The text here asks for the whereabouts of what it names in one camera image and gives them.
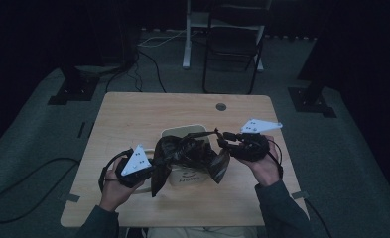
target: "white container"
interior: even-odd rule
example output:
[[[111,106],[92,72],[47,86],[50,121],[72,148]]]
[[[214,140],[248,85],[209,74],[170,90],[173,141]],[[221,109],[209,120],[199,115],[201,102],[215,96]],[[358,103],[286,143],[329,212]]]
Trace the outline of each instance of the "white container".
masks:
[[[182,127],[175,127],[166,129],[161,133],[161,137],[165,136],[177,136],[184,137],[188,133],[197,133],[197,132],[206,132],[206,128],[202,125],[189,125]],[[204,140],[206,143],[209,143],[209,138],[199,137],[195,138],[197,140]],[[172,165],[172,171],[168,177],[170,185],[180,186],[180,185],[191,185],[199,184],[210,178],[207,170],[199,170],[193,168],[186,168],[181,166]]]

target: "black crumpled object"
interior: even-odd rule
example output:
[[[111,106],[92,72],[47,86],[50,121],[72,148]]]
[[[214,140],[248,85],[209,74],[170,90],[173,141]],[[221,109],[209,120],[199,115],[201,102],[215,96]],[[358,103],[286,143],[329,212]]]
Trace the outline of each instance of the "black crumpled object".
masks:
[[[152,197],[156,196],[166,183],[167,177],[172,171],[172,165],[206,169],[216,183],[221,182],[229,164],[229,152],[222,149],[217,154],[210,143],[195,139],[195,137],[215,133],[216,131],[194,133],[183,138],[165,136],[157,142],[154,159],[151,161],[155,166],[151,178]]]

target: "stand base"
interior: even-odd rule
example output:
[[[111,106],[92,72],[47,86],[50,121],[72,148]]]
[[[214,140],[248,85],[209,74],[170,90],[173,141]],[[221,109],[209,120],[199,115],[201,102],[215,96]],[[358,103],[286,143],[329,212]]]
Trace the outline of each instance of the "stand base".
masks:
[[[83,78],[79,90],[68,91],[66,80],[56,96],[52,96],[48,105],[66,105],[68,101],[90,101],[98,84],[99,77]]]
[[[291,100],[298,112],[322,113],[324,117],[336,118],[333,108],[326,105],[325,100],[321,95],[315,104],[309,105],[306,104],[304,100],[304,92],[306,91],[305,88],[289,87],[288,91],[290,92]]]

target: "gray carpet floor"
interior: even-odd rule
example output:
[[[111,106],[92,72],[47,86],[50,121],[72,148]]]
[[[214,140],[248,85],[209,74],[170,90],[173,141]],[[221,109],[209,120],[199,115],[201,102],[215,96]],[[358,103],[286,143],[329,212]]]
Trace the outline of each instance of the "gray carpet floor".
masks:
[[[142,39],[175,33],[144,33]],[[150,42],[156,45],[162,40]],[[139,49],[159,67],[167,92],[202,93],[203,38],[194,38],[192,66],[182,69],[184,39],[175,38],[157,47]],[[319,211],[333,237],[390,238],[390,187],[377,166],[364,138],[345,108],[339,93],[325,88],[323,97],[337,118],[319,113],[296,112],[288,87],[307,87],[297,80],[313,41],[266,39],[262,60],[265,70],[258,74],[252,94],[271,97],[282,132],[303,191]],[[162,92],[155,65],[140,55],[138,66],[111,81],[108,91]],[[111,67],[80,66],[101,72]],[[0,140],[0,191],[53,158],[81,159],[90,125],[95,121],[108,80],[103,76],[91,101],[70,101],[48,105],[64,77],[56,69],[45,77]],[[216,78],[230,77],[230,72]],[[243,81],[220,81],[220,89],[244,90]],[[0,219],[19,216],[32,208],[71,162],[50,164],[0,198]],[[73,237],[75,228],[60,224],[77,167],[60,182],[47,199],[24,218],[0,224],[4,237]],[[318,217],[309,209],[316,237],[327,237]]]

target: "white triangular marker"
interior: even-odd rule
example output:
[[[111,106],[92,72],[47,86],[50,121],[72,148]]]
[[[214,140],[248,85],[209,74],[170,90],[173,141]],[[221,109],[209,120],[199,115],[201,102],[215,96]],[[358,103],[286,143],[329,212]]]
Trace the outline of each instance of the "white triangular marker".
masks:
[[[274,129],[282,128],[282,123],[280,122],[268,122],[257,119],[250,119],[247,123],[241,128],[242,133],[260,133],[264,131],[270,131]]]
[[[139,144],[124,167],[123,171],[121,171],[121,174],[123,176],[127,176],[149,167],[151,167],[151,163],[149,163],[148,157],[146,156],[142,145]]]

